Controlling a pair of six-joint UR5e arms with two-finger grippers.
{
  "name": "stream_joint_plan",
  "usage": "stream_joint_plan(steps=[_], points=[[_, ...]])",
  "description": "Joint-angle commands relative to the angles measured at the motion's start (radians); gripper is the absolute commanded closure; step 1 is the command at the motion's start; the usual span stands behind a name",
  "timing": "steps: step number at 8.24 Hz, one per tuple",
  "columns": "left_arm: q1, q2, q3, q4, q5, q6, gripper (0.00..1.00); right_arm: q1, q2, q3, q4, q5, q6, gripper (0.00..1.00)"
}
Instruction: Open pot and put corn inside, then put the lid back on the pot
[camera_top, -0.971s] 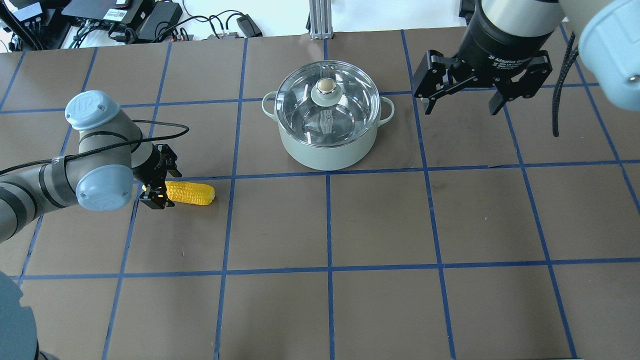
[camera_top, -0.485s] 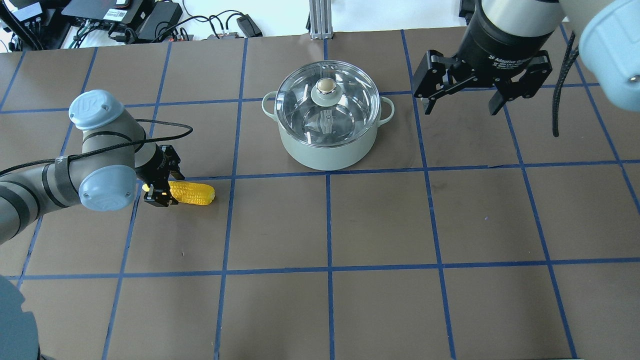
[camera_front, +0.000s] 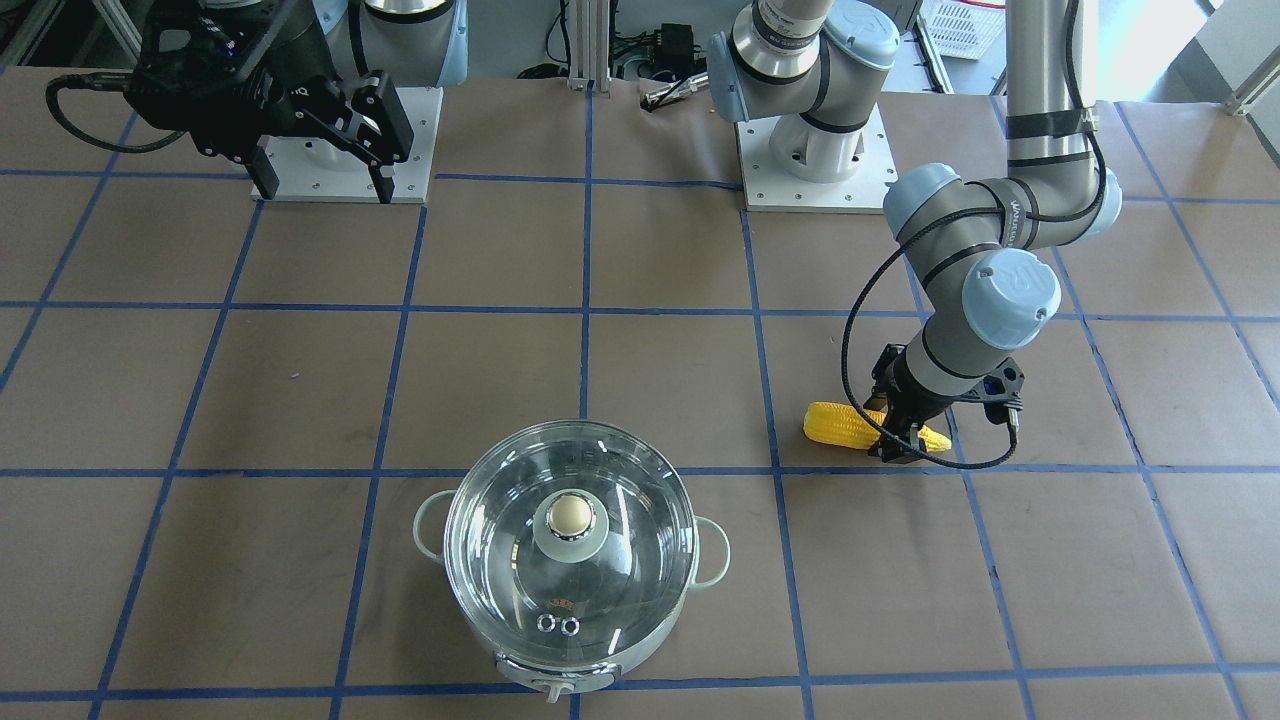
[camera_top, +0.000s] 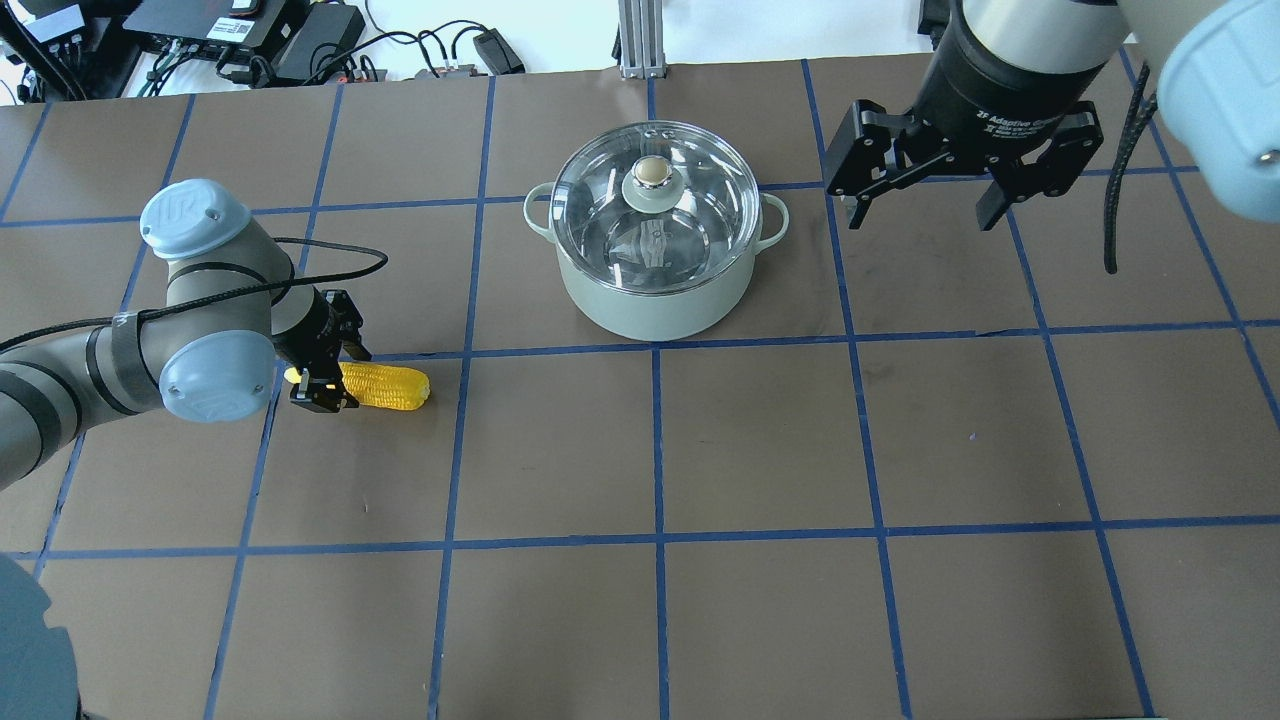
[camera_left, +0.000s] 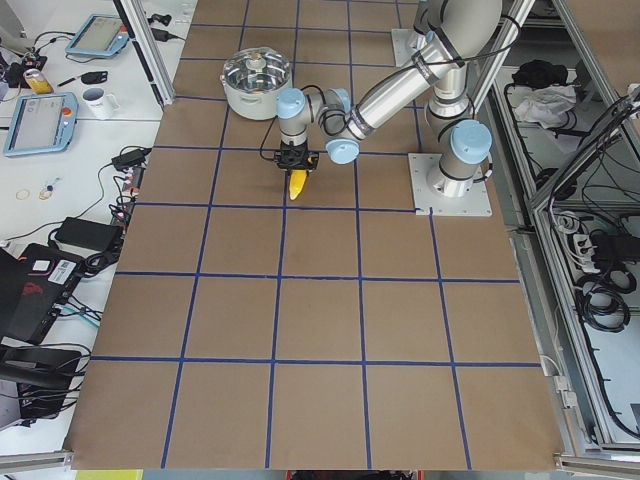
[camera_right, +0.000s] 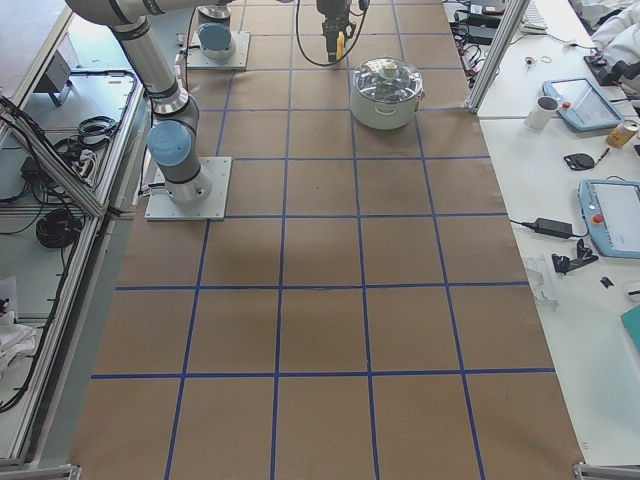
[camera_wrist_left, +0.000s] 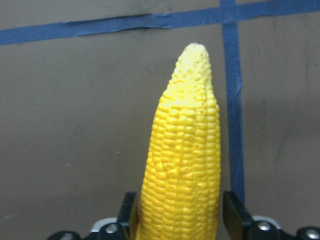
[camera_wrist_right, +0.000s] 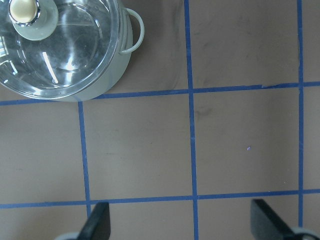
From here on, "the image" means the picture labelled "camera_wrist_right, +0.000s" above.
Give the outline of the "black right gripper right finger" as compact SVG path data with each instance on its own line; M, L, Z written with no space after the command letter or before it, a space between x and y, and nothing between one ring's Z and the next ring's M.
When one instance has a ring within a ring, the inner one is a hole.
M306 233L295 233L263 200L250 204L250 231L255 240L307 240Z

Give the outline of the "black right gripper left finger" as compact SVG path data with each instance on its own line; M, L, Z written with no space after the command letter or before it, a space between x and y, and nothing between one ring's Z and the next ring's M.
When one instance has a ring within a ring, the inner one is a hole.
M108 202L95 205L91 215L78 234L79 240L108 240L111 236L111 218Z

